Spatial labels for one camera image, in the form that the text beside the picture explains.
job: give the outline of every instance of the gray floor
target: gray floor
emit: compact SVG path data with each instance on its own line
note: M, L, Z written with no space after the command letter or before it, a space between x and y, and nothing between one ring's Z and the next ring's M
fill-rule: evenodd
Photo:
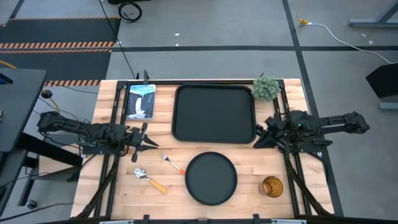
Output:
M0 24L11 15L16 0L0 1ZM301 0L289 0L295 18ZM391 0L307 0L300 17L328 26L333 33L354 45L398 45L398 30L352 29L349 18L376 17ZM104 2L109 16L117 8ZM125 47L201 46L201 45L283 45L292 46L287 19L279 0L151 0L140 2L142 19L121 25L119 38ZM17 17L98 17L103 16L95 0L25 0ZM321 27L299 27L303 46L338 46ZM398 62L398 52L378 52ZM146 69L151 78L255 78L260 73L277 78L301 78L294 52L281 51L203 51L203 52L128 52L135 72ZM357 111L364 115L371 130L363 136L331 134L331 163L347 217L398 220L398 177L393 165L398 162L396 126L398 112L379 111L378 99L364 79L384 61L362 52L304 52L305 64L320 116ZM112 53L107 79L131 78L123 55ZM80 87L98 91L98 87ZM52 88L61 109L79 119L91 119L95 96L64 88ZM38 102L35 110L49 108ZM38 116L32 114L26 132L36 134ZM26 211L16 208L15 197L3 217ZM71 202L76 183L37 184L32 199L40 206ZM8 223L38 223L68 218L70 207L56 207L21 217Z

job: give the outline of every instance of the black bracket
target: black bracket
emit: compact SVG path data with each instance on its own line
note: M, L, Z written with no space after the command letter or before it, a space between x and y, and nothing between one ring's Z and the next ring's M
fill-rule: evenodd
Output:
M253 214L254 224L260 224L259 214Z
M198 224L207 224L208 221L209 220L207 218L198 218Z
M142 218L142 223L143 224L148 224L149 223L149 215L144 215L144 218Z
M121 90L126 85L127 85L127 81L118 81L118 84L116 85L116 90Z
M149 75L147 70L144 70L144 85L148 85L148 79L149 79Z

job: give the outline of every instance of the black and orange striped mat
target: black and orange striped mat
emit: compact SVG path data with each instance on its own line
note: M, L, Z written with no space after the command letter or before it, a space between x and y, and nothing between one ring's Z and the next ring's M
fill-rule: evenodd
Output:
M48 72L46 86L93 86L106 78L109 49L3 50L0 58L17 68Z
M120 19L109 21L118 33ZM112 47L115 43L105 18L11 19L0 35L0 49Z
M118 33L120 18L109 21ZM46 70L46 86L93 86L106 79L116 43L106 18L10 19L0 26L0 59Z

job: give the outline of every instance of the caster wheel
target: caster wheel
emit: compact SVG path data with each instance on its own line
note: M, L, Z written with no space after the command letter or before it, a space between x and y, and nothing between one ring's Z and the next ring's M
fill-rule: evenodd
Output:
M35 201L33 200L28 200L25 204L25 207L29 208L29 209L35 209L37 207L37 204Z

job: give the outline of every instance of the orange-handled spoon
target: orange-handled spoon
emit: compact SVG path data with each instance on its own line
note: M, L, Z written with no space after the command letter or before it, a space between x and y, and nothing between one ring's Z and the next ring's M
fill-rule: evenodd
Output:
M145 170L140 169L140 168L135 168L134 169L134 174L138 177L138 178L145 178L147 179L153 186L155 186L158 190L160 190L163 194L167 194L167 189L164 188L163 186L161 186L160 184L158 184L156 181L150 179L147 177Z

